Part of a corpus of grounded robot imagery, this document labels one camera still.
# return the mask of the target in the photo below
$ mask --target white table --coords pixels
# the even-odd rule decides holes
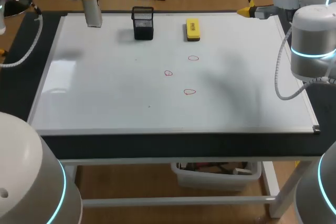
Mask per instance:
[[[200,20],[201,41],[185,41],[187,17]],[[274,92],[274,67],[283,37],[277,17],[257,20],[232,13],[177,13],[155,14],[153,41],[134,41],[130,14],[104,14],[99,29],[88,28],[83,14],[69,14],[58,25],[28,122],[46,138],[214,132],[313,134],[312,127],[318,122],[306,92],[288,102],[280,101]],[[285,95],[302,84],[290,72],[289,55],[287,46],[280,69],[280,89]],[[191,94],[187,89],[197,92]],[[61,162],[74,176],[77,165],[263,161],[268,196],[91,199],[83,205],[271,204],[271,216],[279,218],[291,203],[300,175],[314,158],[282,157],[307,161],[300,163],[281,191],[270,162],[274,159],[145,157]]]

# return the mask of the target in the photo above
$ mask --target white cylindrical robot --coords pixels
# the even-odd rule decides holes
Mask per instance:
[[[300,179],[295,208],[300,223],[336,223],[336,144]]]
[[[35,130],[0,113],[0,223],[79,224],[75,183]]]

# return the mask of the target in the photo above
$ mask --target white cable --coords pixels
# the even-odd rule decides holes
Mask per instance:
[[[43,24],[42,14],[38,15],[37,19],[39,20],[39,27],[38,27],[35,39],[33,41],[33,44],[30,46],[29,50],[26,52],[26,54],[19,61],[15,62],[15,63],[0,64],[1,68],[12,68],[12,67],[16,67],[16,66],[20,65],[22,62],[24,62],[28,58],[28,56],[34,50],[34,48],[35,48],[35,46],[36,46],[36,44],[37,44],[37,42],[40,38],[41,32],[42,32],[42,24]]]
[[[278,59],[277,59],[277,66],[275,68],[275,76],[274,76],[275,92],[276,92],[278,98],[280,98],[280,99],[282,99],[284,101],[291,100],[291,99],[297,97],[303,90],[305,90],[307,87],[309,87],[313,83],[335,83],[335,81],[336,81],[336,80],[331,79],[331,78],[317,77],[317,78],[311,79],[310,81],[306,82],[298,91],[296,91],[291,96],[289,96],[289,97],[283,97],[283,96],[281,96],[281,94],[279,92],[279,88],[278,88],[278,76],[279,76],[281,54],[282,54],[283,48],[285,47],[287,39],[288,39],[288,37],[290,36],[291,33],[292,33],[292,26],[290,27],[290,29],[286,33],[286,36],[284,37],[284,39],[282,41],[282,44],[280,46],[280,50],[279,50],[279,54],[278,54]]]

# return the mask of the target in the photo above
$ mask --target whiteboard eraser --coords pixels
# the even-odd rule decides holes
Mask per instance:
[[[187,18],[187,40],[199,41],[201,39],[198,18]]]

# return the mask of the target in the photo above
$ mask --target red circle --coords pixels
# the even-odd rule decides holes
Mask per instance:
[[[193,90],[193,89],[185,89],[183,91],[186,95],[190,95],[190,94],[194,94],[196,93],[196,90]]]
[[[199,60],[199,57],[198,56],[194,56],[194,55],[190,55],[188,57],[188,60]]]
[[[172,73],[171,71],[169,71],[169,70],[166,70],[166,71],[164,72],[164,74],[165,74],[166,76],[172,76],[172,75],[173,75],[173,73]]]

